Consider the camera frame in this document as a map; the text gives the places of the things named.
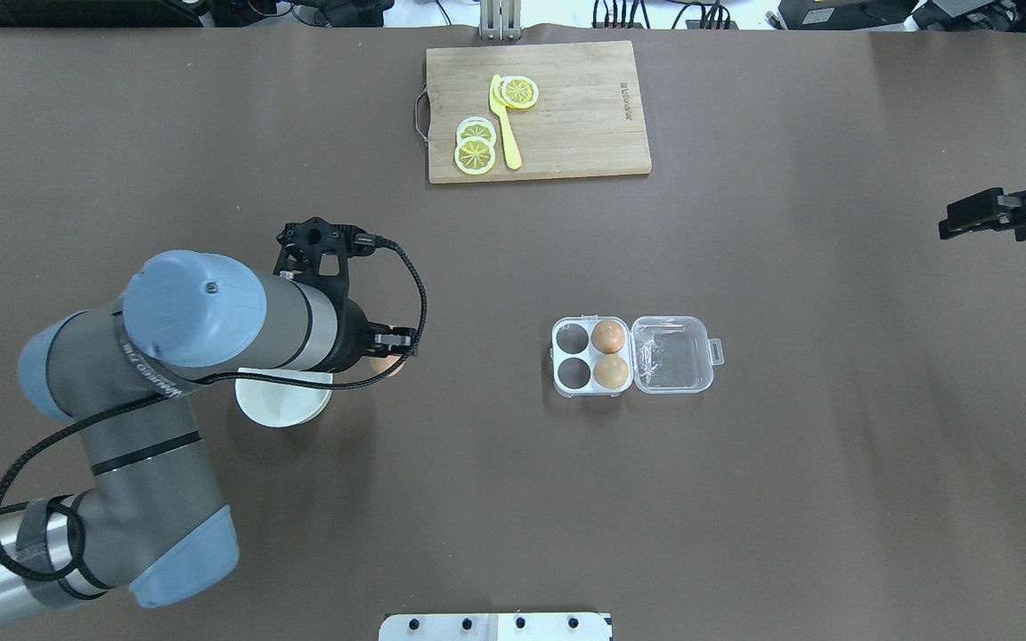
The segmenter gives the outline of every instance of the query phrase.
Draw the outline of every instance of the egg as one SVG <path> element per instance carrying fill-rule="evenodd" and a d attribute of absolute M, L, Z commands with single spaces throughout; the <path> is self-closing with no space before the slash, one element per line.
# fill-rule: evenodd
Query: egg
<path fill-rule="evenodd" d="M 607 354 L 599 362 L 596 362 L 592 373 L 602 387 L 617 389 L 628 382 L 628 364 L 616 354 Z"/>
<path fill-rule="evenodd" d="M 619 320 L 605 318 L 591 329 L 591 345 L 604 354 L 616 354 L 624 348 L 624 325 L 620 325 Z"/>

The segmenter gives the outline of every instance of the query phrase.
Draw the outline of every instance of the wooden cutting board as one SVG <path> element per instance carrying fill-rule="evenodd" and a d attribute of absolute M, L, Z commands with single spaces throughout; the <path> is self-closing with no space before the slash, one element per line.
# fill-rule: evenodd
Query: wooden cutting board
<path fill-rule="evenodd" d="M 481 115 L 501 129 L 489 113 L 494 74 L 532 78 L 541 97 L 528 110 L 509 110 L 521 169 L 505 166 L 498 144 L 494 169 L 468 175 L 453 164 L 457 126 Z M 431 183 L 652 173 L 630 41 L 427 49 L 427 91 Z"/>

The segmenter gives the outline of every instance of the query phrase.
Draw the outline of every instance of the yellow toy knife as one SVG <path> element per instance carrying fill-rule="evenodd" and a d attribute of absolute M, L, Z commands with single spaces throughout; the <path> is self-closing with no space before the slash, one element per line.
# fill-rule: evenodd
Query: yellow toy knife
<path fill-rule="evenodd" d="M 513 126 L 510 125 L 509 111 L 505 109 L 505 103 L 498 96 L 502 77 L 494 74 L 489 81 L 489 111 L 494 112 L 497 120 L 502 122 L 502 150 L 505 151 L 505 166 L 510 169 L 521 169 L 521 150 L 517 149 L 516 138 L 513 138 Z"/>

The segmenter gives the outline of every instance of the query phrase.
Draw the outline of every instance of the blue joint cap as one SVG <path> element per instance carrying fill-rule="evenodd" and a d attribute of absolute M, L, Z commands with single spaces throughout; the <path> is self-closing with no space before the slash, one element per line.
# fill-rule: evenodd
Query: blue joint cap
<path fill-rule="evenodd" d="M 208 368 L 252 345 L 268 314 L 255 273 L 214 253 L 159 253 L 129 280 L 125 331 L 142 352 L 181 368 Z"/>
<path fill-rule="evenodd" d="M 50 359 L 50 346 L 53 345 L 57 332 L 69 323 L 70 319 L 84 312 L 77 312 L 66 316 L 57 323 L 42 329 L 26 342 L 22 348 L 22 354 L 17 355 L 17 386 L 22 389 L 22 394 L 33 402 L 34 407 L 56 422 L 72 422 L 73 416 L 67 414 L 57 403 L 53 401 L 53 394 L 50 394 L 50 384 L 46 378 L 45 364 Z"/>
<path fill-rule="evenodd" d="M 175 604 L 228 576 L 239 560 L 232 512 L 225 506 L 146 568 L 129 592 L 143 608 Z"/>

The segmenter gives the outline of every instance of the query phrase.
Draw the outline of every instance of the clear plastic egg container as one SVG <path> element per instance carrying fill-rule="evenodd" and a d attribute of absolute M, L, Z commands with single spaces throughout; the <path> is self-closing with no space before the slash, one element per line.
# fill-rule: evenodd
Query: clear plastic egg container
<path fill-rule="evenodd" d="M 601 321 L 609 329 L 618 323 L 620 331 L 599 334 L 595 329 Z M 605 362 L 617 345 L 615 356 L 626 364 L 626 374 Z M 633 382 L 645 394 L 697 394 L 712 385 L 715 367 L 725 360 L 723 342 L 709 337 L 707 326 L 693 316 L 642 316 L 631 331 L 616 316 L 561 318 L 553 325 L 550 358 L 553 386 L 565 398 L 619 396 Z M 599 374 L 597 365 L 602 365 Z M 601 377 L 620 385 L 606 387 Z"/>
<path fill-rule="evenodd" d="M 617 388 L 606 388 L 596 382 L 596 365 L 609 356 L 593 346 L 591 334 L 599 321 L 619 323 L 623 331 L 624 345 L 620 346 L 615 356 L 624 360 L 628 366 L 627 377 Z M 553 357 L 553 385 L 557 392 L 566 398 L 574 396 L 619 396 L 631 386 L 631 336 L 628 325 L 616 316 L 569 316 L 561 318 L 553 325 L 553 347 L 550 350 Z"/>

